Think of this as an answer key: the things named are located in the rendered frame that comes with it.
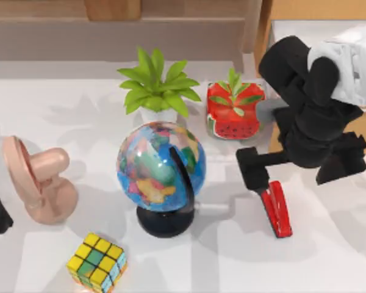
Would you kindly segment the red stapler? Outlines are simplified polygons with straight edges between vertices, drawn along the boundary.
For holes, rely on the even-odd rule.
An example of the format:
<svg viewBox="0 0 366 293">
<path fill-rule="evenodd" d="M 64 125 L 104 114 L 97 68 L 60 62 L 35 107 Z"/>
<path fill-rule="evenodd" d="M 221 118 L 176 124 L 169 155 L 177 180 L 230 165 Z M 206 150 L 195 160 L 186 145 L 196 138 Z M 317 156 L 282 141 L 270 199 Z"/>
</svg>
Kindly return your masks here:
<svg viewBox="0 0 366 293">
<path fill-rule="evenodd" d="M 290 237 L 293 232 L 281 183 L 270 182 L 260 196 L 276 237 Z"/>
</svg>

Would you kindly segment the watermelon pattern plant pot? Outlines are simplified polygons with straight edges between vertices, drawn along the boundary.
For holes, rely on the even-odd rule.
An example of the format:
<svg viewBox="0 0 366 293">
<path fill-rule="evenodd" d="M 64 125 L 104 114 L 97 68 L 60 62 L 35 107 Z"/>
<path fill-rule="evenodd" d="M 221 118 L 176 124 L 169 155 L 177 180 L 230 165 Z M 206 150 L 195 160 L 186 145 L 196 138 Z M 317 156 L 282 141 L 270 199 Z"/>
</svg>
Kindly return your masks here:
<svg viewBox="0 0 366 293">
<path fill-rule="evenodd" d="M 210 83 L 207 88 L 207 128 L 210 134 L 225 140 L 246 140 L 260 133 L 256 106 L 266 98 L 260 82 L 243 82 L 232 67 L 228 79 Z"/>
</svg>

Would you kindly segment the colourful globe on black stand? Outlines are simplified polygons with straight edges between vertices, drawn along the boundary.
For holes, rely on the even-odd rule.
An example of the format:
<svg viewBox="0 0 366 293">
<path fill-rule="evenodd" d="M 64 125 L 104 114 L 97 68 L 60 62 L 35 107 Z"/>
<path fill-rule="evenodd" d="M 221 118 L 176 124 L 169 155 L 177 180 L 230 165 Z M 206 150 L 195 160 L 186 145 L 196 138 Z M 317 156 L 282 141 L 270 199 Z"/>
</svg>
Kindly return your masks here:
<svg viewBox="0 0 366 293">
<path fill-rule="evenodd" d="M 124 139 L 117 177 L 137 206 L 140 226 L 155 237 L 175 237 L 193 222 L 195 197 L 206 177 L 206 154 L 187 128 L 152 121 Z"/>
</svg>

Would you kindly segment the green plant in white pot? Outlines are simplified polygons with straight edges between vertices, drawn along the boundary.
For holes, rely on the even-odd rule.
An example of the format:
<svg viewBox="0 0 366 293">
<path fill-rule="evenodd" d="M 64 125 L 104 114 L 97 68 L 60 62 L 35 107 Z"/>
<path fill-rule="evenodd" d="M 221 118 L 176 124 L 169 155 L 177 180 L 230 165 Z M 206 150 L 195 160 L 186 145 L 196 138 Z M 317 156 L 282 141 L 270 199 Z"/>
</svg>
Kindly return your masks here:
<svg viewBox="0 0 366 293">
<path fill-rule="evenodd" d="M 127 91 L 125 114 L 144 109 L 148 121 L 175 122 L 178 116 L 189 117 L 184 100 L 199 103 L 202 99 L 194 89 L 199 82 L 185 72 L 187 64 L 188 60 L 181 59 L 165 69 L 165 56 L 160 49 L 148 53 L 139 46 L 136 66 L 117 69 L 126 78 L 119 84 L 119 88 Z"/>
</svg>

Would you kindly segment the wooden cabinet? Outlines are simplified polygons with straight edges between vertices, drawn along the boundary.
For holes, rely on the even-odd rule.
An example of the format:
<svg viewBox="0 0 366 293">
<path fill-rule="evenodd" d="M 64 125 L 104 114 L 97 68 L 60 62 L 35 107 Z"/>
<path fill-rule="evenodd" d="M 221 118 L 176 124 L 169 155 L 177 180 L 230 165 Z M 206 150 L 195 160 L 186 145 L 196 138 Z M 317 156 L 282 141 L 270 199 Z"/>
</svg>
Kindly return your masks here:
<svg viewBox="0 0 366 293">
<path fill-rule="evenodd" d="M 353 26 L 307 46 L 297 35 L 268 43 L 274 20 L 338 21 Z M 262 0 L 254 49 L 257 72 L 283 98 L 294 80 L 319 106 L 345 103 L 366 110 L 366 0 Z"/>
</svg>

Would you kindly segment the colourful puzzle cube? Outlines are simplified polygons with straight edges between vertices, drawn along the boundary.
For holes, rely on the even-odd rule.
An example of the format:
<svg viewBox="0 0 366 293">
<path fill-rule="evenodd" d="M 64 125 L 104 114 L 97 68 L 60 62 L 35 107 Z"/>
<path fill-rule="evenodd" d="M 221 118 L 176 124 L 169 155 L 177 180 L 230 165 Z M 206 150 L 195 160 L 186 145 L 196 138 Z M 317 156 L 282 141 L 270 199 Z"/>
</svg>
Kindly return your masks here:
<svg viewBox="0 0 366 293">
<path fill-rule="evenodd" d="M 127 268 L 124 250 L 95 233 L 88 233 L 68 260 L 71 277 L 94 293 L 112 293 Z"/>
</svg>

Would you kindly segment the brown wooden shelf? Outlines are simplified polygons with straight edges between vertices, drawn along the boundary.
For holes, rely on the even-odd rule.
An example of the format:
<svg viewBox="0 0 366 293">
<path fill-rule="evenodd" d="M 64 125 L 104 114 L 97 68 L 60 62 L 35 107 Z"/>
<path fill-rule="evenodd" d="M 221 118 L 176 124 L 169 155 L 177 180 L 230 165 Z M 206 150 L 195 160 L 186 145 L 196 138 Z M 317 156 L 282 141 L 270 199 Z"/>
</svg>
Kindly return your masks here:
<svg viewBox="0 0 366 293">
<path fill-rule="evenodd" d="M 137 48 L 168 60 L 240 54 L 238 19 L 90 21 L 80 0 L 0 0 L 0 61 L 124 62 Z"/>
</svg>

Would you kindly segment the pink desk fan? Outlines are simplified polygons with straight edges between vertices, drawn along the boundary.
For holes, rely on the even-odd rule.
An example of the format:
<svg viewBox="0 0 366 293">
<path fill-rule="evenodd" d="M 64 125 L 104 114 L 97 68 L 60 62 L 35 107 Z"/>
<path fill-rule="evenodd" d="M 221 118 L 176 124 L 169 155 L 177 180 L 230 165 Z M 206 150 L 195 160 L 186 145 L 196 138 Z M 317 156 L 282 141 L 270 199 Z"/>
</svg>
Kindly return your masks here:
<svg viewBox="0 0 366 293">
<path fill-rule="evenodd" d="M 77 190 L 60 176 L 70 164 L 63 148 L 29 154 L 20 138 L 8 136 L 3 138 L 2 153 L 14 188 L 34 221 L 58 225 L 74 212 Z"/>
</svg>

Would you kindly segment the light wooden block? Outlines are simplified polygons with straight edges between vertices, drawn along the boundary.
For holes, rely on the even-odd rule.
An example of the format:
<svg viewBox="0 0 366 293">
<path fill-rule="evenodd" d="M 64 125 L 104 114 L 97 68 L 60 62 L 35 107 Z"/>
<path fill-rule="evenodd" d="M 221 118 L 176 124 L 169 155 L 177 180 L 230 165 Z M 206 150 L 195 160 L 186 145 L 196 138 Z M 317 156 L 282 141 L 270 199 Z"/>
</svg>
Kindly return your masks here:
<svg viewBox="0 0 366 293">
<path fill-rule="evenodd" d="M 90 21 L 127 21 L 141 17 L 141 0 L 84 0 Z"/>
</svg>

